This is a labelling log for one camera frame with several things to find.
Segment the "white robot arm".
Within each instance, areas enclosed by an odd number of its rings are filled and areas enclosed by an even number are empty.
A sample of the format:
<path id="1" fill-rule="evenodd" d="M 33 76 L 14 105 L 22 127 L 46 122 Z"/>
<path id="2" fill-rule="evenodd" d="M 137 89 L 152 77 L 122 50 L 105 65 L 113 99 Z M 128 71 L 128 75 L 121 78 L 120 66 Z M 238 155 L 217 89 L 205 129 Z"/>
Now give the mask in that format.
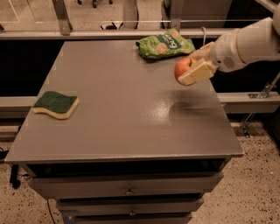
<path id="1" fill-rule="evenodd" d="M 280 3 L 256 1 L 273 17 L 225 33 L 181 59 L 174 67 L 179 84 L 190 86 L 212 78 L 217 70 L 229 73 L 257 61 L 280 60 Z"/>

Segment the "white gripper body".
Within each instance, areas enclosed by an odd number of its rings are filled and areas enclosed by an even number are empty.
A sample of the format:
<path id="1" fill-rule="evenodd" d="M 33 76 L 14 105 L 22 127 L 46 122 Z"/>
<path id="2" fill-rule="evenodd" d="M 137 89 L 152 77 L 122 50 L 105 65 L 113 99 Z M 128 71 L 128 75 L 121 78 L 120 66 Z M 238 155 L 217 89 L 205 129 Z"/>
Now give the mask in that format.
<path id="1" fill-rule="evenodd" d="M 222 72 L 229 73 L 247 65 L 245 47 L 249 39 L 241 32 L 229 32 L 221 35 L 211 47 L 210 60 Z"/>

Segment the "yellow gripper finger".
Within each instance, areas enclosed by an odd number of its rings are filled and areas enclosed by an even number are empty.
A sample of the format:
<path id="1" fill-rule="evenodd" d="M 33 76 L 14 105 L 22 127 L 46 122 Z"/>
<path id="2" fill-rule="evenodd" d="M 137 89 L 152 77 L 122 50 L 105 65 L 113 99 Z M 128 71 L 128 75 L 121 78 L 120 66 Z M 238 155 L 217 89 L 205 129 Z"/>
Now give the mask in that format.
<path id="1" fill-rule="evenodd" d="M 183 81 L 186 77 L 190 77 L 194 83 L 212 78 L 217 71 L 218 66 L 211 60 L 205 61 L 204 59 L 197 60 L 196 64 L 187 72 L 185 72 L 180 78 Z"/>
<path id="2" fill-rule="evenodd" d="M 210 52 L 211 52 L 213 45 L 214 45 L 214 42 L 210 42 L 206 45 L 203 45 L 200 49 L 192 52 L 190 54 L 190 57 L 194 58 L 196 60 L 205 60 L 205 61 L 211 60 Z"/>

